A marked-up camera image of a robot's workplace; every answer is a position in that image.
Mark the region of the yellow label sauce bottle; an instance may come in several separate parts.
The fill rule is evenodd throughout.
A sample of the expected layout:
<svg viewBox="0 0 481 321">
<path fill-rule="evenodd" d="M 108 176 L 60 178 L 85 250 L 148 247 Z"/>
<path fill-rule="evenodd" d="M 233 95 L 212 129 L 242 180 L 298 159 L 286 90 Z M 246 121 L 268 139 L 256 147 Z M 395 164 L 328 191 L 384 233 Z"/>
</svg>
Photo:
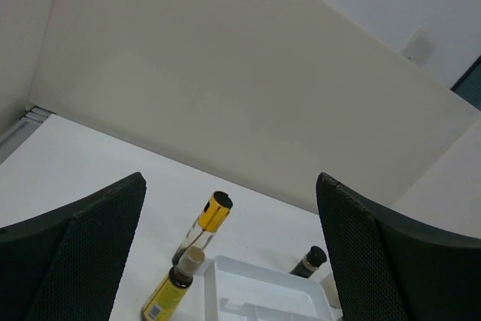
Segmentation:
<svg viewBox="0 0 481 321">
<path fill-rule="evenodd" d="M 192 285 L 194 275 L 204 260 L 203 250 L 189 247 L 148 298 L 141 309 L 141 319 L 169 320 Z"/>
</svg>

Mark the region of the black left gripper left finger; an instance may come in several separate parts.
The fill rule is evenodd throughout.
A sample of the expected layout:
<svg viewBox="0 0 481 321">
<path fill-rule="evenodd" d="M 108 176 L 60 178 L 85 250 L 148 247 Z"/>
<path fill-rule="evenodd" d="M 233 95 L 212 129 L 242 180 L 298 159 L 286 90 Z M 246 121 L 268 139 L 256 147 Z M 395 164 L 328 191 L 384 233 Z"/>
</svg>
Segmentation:
<svg viewBox="0 0 481 321">
<path fill-rule="evenodd" d="M 141 215 L 136 172 L 1 229 L 3 320 L 107 320 Z"/>
</svg>

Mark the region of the gold cap glass spray bottle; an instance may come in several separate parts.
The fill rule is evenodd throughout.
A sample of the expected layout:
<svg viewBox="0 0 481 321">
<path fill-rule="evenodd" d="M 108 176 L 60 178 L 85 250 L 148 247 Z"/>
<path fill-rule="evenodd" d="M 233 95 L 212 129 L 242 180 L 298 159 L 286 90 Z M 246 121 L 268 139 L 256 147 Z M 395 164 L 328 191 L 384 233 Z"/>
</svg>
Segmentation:
<svg viewBox="0 0 481 321">
<path fill-rule="evenodd" d="M 227 193 L 215 191 L 172 257 L 176 265 L 191 246 L 205 250 L 231 212 L 233 202 Z"/>
</svg>

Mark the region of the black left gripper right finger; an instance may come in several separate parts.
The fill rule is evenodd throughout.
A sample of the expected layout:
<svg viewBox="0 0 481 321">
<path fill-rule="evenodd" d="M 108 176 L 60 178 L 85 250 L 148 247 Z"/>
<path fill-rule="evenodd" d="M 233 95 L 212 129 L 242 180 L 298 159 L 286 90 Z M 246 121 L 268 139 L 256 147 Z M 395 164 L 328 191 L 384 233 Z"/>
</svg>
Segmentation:
<svg viewBox="0 0 481 321">
<path fill-rule="evenodd" d="M 322 172 L 319 218 L 344 320 L 478 320 L 480 240 L 433 227 Z"/>
</svg>

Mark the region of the black cap spice jar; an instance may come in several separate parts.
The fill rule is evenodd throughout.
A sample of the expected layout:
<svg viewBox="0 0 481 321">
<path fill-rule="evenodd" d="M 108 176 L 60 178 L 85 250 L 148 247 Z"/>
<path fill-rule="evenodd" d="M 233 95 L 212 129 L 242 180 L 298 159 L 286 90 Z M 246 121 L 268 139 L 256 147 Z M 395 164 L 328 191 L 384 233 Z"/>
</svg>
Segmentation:
<svg viewBox="0 0 481 321">
<path fill-rule="evenodd" d="M 291 275 L 304 279 L 310 278 L 320 266 L 327 262 L 327 256 L 323 249 L 312 246 L 301 261 L 289 272 Z"/>
</svg>

